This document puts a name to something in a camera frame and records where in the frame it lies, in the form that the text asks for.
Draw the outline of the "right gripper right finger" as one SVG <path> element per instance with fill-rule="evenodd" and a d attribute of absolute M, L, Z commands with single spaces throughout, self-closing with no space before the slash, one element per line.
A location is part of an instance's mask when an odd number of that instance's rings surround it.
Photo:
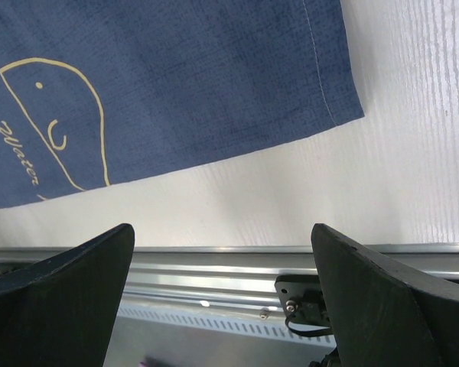
<path fill-rule="evenodd" d="M 343 366 L 459 366 L 459 284 L 325 224 L 311 244 Z"/>

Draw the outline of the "blue fish placemat cloth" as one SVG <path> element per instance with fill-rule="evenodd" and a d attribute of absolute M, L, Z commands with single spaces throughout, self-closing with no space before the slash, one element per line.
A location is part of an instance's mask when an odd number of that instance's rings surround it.
<path fill-rule="evenodd" d="M 338 1 L 0 1 L 0 209 L 363 115 Z"/>

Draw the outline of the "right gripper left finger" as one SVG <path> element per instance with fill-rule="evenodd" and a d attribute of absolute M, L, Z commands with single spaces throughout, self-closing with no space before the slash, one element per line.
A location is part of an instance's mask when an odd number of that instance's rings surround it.
<path fill-rule="evenodd" d="M 0 366 L 103 365 L 134 245 L 121 224 L 0 275 Z"/>

